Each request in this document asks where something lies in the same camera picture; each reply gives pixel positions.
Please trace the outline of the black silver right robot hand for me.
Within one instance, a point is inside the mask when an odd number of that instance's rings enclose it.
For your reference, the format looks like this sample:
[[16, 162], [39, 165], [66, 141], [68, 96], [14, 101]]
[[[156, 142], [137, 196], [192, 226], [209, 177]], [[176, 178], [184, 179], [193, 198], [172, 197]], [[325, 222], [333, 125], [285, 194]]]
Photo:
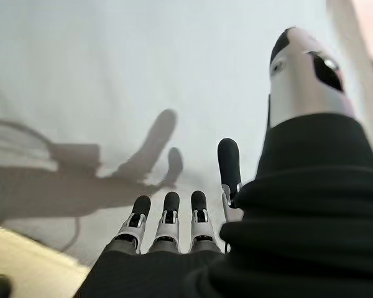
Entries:
[[218, 145], [226, 249], [195, 191], [191, 248], [179, 252], [179, 199], [170, 192], [141, 254], [150, 199], [140, 196], [77, 297], [373, 297], [373, 150], [339, 66], [291, 27], [277, 39], [269, 71], [254, 180], [241, 182], [235, 141]]

